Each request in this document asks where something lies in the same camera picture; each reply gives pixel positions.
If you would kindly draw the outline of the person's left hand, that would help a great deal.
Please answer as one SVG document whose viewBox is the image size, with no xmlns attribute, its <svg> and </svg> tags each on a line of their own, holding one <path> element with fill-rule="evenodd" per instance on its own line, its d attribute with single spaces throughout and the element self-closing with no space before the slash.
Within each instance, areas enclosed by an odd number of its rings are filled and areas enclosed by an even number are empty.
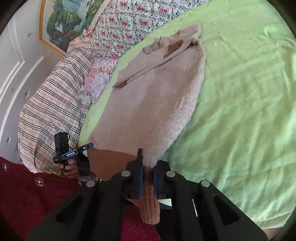
<svg viewBox="0 0 296 241">
<path fill-rule="evenodd" d="M 59 164 L 58 169 L 61 176 L 68 179 L 78 179 L 79 171 L 77 161 L 75 159 L 69 159 L 66 166 Z"/>
</svg>

